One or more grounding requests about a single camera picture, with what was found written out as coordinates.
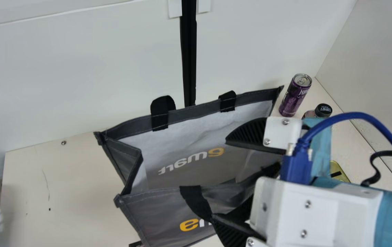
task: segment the purple can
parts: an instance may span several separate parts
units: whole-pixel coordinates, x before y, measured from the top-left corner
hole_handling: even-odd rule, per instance
[[[293,117],[302,100],[312,86],[312,78],[306,74],[296,74],[289,84],[286,95],[278,109],[284,117]]]

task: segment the gray tote bag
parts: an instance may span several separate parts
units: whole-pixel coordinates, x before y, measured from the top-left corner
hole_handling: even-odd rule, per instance
[[[281,90],[230,91],[178,110],[163,96],[152,102],[151,115],[94,133],[125,184],[115,205],[144,246],[189,246],[215,234],[188,206],[183,186],[200,186],[213,213],[250,201],[258,176],[282,155],[228,146],[225,138],[245,122],[268,117]]]

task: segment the emart logo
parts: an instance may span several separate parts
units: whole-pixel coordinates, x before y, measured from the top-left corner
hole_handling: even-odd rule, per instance
[[[208,224],[205,224],[206,222],[203,219],[191,219],[191,220],[187,220],[182,222],[179,225],[179,228],[181,231],[183,232],[188,232],[191,230],[194,230],[196,228],[200,228],[200,227],[205,227],[206,225],[211,225],[211,223],[208,222]]]
[[[193,160],[194,161],[199,161],[199,160],[203,160],[207,157],[218,157],[221,156],[222,154],[225,153],[225,149],[223,148],[215,148],[212,150],[209,150],[208,152],[200,152],[200,153],[195,153],[190,155],[188,158],[181,158],[180,160],[177,160],[174,164],[168,165],[166,167],[161,168],[161,170],[159,170],[159,174],[158,175],[162,175],[165,172],[171,172],[175,169],[179,169],[181,167],[183,167],[186,164],[190,164]]]

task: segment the tabletop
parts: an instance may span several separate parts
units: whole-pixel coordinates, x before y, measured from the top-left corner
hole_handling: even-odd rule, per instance
[[[279,116],[278,106],[273,116]],[[314,81],[295,117],[319,103],[342,113],[325,89]],[[353,183],[374,173],[373,149],[351,122],[332,129],[332,159]],[[392,190],[392,173],[375,161],[381,180],[375,187]],[[113,198],[124,187],[92,132],[7,152],[0,200],[0,247],[128,246],[139,237]],[[222,244],[216,236],[197,246]]]

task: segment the white wall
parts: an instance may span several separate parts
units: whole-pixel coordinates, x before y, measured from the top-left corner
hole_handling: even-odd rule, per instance
[[[317,78],[343,111],[369,113],[392,131],[392,1],[358,1]],[[354,125],[374,150],[392,150],[369,124]],[[392,171],[392,158],[384,161]]]
[[[213,0],[198,14],[197,93],[202,103],[314,77],[356,0]]]
[[[136,0],[0,0],[0,23]]]
[[[197,103],[312,77],[356,0],[213,0],[197,16]],[[183,107],[179,19],[135,0],[0,25],[3,154]]]
[[[0,177],[6,151],[183,107],[179,19],[167,0],[0,25]]]

